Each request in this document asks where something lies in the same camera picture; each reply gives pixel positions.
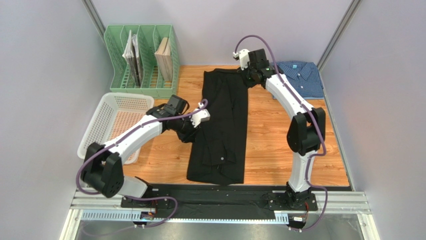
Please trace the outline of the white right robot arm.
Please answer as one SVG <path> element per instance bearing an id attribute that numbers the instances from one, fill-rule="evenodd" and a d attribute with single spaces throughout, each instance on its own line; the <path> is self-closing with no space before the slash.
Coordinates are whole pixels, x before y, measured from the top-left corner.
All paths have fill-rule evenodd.
<path id="1" fill-rule="evenodd" d="M 283 106 L 291 119 L 286 139 L 293 151 L 292 170 L 286 184 L 284 202 L 289 208 L 304 206 L 311 196 L 311 173 L 315 156 L 325 142 L 326 113 L 315 108 L 291 86 L 287 75 L 271 66 L 264 49 L 243 49 L 233 54 L 247 80 L 261 85 Z"/>

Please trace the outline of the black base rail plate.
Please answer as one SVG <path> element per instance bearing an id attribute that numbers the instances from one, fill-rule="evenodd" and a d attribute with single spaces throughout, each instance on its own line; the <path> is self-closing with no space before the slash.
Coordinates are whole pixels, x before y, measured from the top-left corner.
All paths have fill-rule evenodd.
<path id="1" fill-rule="evenodd" d="M 122 208 L 155 210 L 155 216 L 167 217 L 174 209 L 175 219 L 272 220 L 275 211 L 285 211 L 284 185 L 205 185 L 152 184 L 146 197 L 156 201 L 135 201 L 124 198 Z"/>

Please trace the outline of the black long sleeve shirt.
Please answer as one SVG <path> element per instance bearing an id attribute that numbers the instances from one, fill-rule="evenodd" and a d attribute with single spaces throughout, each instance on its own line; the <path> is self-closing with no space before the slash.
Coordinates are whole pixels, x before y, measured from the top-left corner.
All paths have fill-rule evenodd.
<path id="1" fill-rule="evenodd" d="M 242 184 L 248 128 L 248 88 L 237 69 L 216 68 L 203 75 L 202 97 L 210 119 L 192 144 L 186 178 L 215 185 Z"/>

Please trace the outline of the green file organizer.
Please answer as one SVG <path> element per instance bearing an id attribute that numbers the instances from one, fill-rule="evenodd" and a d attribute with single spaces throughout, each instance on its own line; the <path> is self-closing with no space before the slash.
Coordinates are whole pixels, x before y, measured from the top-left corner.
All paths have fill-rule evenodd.
<path id="1" fill-rule="evenodd" d="M 128 64 L 122 57 L 129 33 L 138 36 L 139 54 L 143 68 L 140 87 L 136 87 Z M 111 92 L 142 94 L 155 99 L 168 99 L 171 95 L 177 94 L 181 64 L 173 25 L 108 25 L 103 38 L 114 70 L 110 85 Z M 163 38 L 171 40 L 172 80 L 163 78 L 155 57 L 155 52 Z"/>

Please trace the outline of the folded blue checkered shirt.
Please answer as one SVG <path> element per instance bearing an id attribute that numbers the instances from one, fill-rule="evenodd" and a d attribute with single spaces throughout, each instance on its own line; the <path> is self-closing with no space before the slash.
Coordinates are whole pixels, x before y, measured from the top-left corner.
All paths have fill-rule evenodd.
<path id="1" fill-rule="evenodd" d="M 278 61 L 289 83 L 303 97 L 324 97 L 324 86 L 320 72 L 314 62 L 298 60 Z"/>

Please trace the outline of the white plastic basket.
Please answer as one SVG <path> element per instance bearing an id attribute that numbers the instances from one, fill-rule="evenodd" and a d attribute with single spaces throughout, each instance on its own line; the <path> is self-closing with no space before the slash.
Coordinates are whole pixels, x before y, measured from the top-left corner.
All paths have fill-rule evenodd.
<path id="1" fill-rule="evenodd" d="M 89 145 L 112 140 L 138 123 L 154 107 L 153 97 L 143 94 L 109 92 L 100 100 L 77 149 L 84 159 Z"/>

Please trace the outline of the grey magazines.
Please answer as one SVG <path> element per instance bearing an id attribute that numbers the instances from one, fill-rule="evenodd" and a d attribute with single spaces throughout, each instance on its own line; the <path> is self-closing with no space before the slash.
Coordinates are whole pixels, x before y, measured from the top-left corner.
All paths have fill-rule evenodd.
<path id="1" fill-rule="evenodd" d="M 129 31 L 128 39 L 122 57 L 128 65 L 129 72 L 137 88 L 142 86 L 144 70 L 139 50 L 138 35 Z"/>

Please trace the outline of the folded light blue shirt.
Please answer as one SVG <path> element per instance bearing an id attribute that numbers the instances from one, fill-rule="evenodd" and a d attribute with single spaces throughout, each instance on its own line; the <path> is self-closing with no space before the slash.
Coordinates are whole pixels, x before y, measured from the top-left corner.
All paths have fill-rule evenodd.
<path id="1" fill-rule="evenodd" d="M 277 98 L 274 95 L 271 95 L 273 100 L 277 100 Z M 324 97 L 303 97 L 304 100 L 324 100 Z"/>

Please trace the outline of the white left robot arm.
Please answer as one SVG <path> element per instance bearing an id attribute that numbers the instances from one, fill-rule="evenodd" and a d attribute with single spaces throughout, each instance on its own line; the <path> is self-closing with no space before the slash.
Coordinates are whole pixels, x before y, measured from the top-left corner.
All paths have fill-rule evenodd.
<path id="1" fill-rule="evenodd" d="M 94 188 L 93 195 L 106 198 L 121 195 L 142 198 L 149 184 L 141 178 L 124 175 L 124 162 L 144 144 L 165 131 L 176 132 L 183 143 L 195 142 L 201 122 L 208 121 L 207 99 L 202 99 L 191 113 L 184 114 L 187 101 L 172 95 L 167 103 L 151 108 L 142 119 L 118 137 L 103 144 L 89 145 L 83 165 L 77 172 L 76 185 L 80 182 Z"/>

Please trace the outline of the tan books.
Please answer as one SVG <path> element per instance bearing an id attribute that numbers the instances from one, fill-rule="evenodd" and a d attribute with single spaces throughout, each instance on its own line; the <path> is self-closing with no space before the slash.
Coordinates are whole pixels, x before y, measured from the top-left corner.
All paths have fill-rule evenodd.
<path id="1" fill-rule="evenodd" d="M 164 37 L 156 52 L 154 53 L 160 73 L 165 82 L 171 82 L 173 80 L 174 68 L 172 61 L 172 48 L 171 40 L 168 37 Z"/>

